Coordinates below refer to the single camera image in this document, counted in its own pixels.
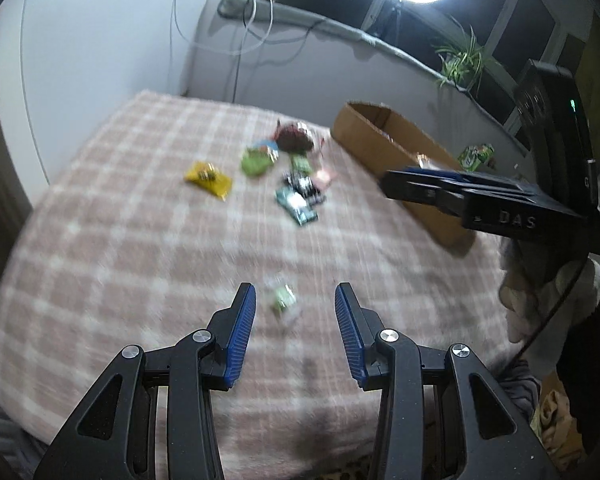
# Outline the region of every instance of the green plant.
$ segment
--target green plant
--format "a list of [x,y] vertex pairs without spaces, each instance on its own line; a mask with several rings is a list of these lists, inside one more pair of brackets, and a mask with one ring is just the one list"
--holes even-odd
[[454,20],[464,37],[464,45],[456,46],[454,44],[444,44],[435,46],[436,53],[442,60],[442,70],[440,73],[449,79],[456,88],[465,86],[468,90],[474,88],[477,93],[482,81],[482,72],[484,67],[492,62],[496,62],[493,57],[484,53],[484,47],[478,44],[475,37],[474,28],[471,27],[471,34],[467,34],[462,25]]

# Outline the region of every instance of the window frame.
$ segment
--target window frame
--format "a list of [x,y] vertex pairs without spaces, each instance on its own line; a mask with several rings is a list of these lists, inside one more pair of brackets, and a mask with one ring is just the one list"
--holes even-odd
[[[366,32],[374,24],[380,9],[385,2],[391,0],[373,0],[369,10],[363,20],[361,30]],[[500,13],[496,19],[491,33],[487,41],[484,44],[484,52],[488,56],[492,56],[499,41],[502,38],[504,30],[506,29],[509,21],[513,15],[516,5],[519,0],[505,0]],[[555,64],[560,57],[560,53],[564,48],[564,44],[567,39],[567,30],[560,23],[560,19],[556,16],[552,8],[547,4],[545,0],[541,0],[542,4],[546,7],[547,11],[551,14],[554,19],[555,26],[554,30],[549,37],[549,40],[544,48],[540,61]],[[459,30],[458,25],[450,19],[448,16],[435,9],[432,6],[426,5],[406,5],[402,7],[402,12],[408,12],[417,19],[424,22],[428,27],[433,28],[436,32],[440,33],[447,41],[455,44],[463,44],[464,37],[462,32]],[[513,91],[517,86],[515,79],[504,69],[503,66],[495,64],[493,66],[485,68],[487,72],[495,79],[505,92],[513,98]],[[509,118],[502,125],[504,130],[509,134],[511,139],[518,145],[519,148],[528,152],[528,150],[515,138],[518,129],[520,128],[520,117],[516,108],[512,111]]]

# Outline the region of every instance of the ribbed blue surface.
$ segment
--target ribbed blue surface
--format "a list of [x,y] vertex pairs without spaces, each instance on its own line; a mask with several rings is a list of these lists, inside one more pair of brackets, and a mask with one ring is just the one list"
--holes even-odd
[[340,326],[340,335],[344,343],[344,350],[347,353],[347,361],[351,376],[358,381],[358,386],[363,387],[367,379],[365,367],[365,349],[360,341],[358,330],[353,323],[351,309],[340,286],[336,288],[336,317]]
[[240,306],[240,314],[235,322],[234,331],[229,338],[226,352],[226,370],[224,371],[224,382],[228,388],[234,386],[240,377],[244,353],[247,351],[247,343],[251,335],[251,325],[256,315],[256,289],[251,285]]

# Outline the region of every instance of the white cable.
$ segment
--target white cable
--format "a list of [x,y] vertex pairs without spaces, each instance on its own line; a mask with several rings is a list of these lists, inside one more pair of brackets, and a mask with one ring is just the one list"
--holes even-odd
[[246,54],[248,52],[253,52],[254,50],[259,49],[265,43],[265,41],[271,34],[271,29],[273,28],[273,0],[269,0],[269,5],[270,5],[270,7],[269,7],[269,9],[270,9],[269,28],[267,29],[266,34],[258,43],[256,43],[253,46],[250,46],[247,49],[243,48],[244,43],[242,43],[240,50],[221,50],[221,49],[217,49],[217,48],[214,48],[214,47],[211,47],[208,45],[197,43],[193,40],[190,40],[189,38],[186,38],[185,35],[182,33],[182,30],[180,29],[180,25],[178,24],[177,0],[173,0],[173,18],[174,18],[174,22],[176,25],[176,29],[178,30],[180,37],[183,40],[185,40],[187,43],[189,43],[191,46],[195,46],[197,48],[206,50],[208,52],[215,52],[216,54],[225,54],[226,56],[241,56],[242,54]]

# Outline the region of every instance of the pink and white checkered fabric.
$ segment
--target pink and white checkered fabric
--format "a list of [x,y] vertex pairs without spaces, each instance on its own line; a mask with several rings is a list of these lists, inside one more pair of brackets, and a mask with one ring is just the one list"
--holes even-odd
[[[277,272],[302,314],[285,331],[260,301],[242,375],[213,396],[227,480],[288,478],[373,440],[379,396],[350,376],[339,282],[419,344],[463,341],[488,365],[513,354],[499,239],[478,235],[466,256],[445,251],[324,128],[339,178],[320,219],[299,228],[274,199],[285,155],[259,180],[239,169],[243,148],[278,118],[142,92],[85,145],[29,219],[0,286],[0,404],[14,421],[50,442],[122,347],[173,345],[227,307],[240,282],[262,290]],[[226,202],[183,181],[194,160],[234,178]]]

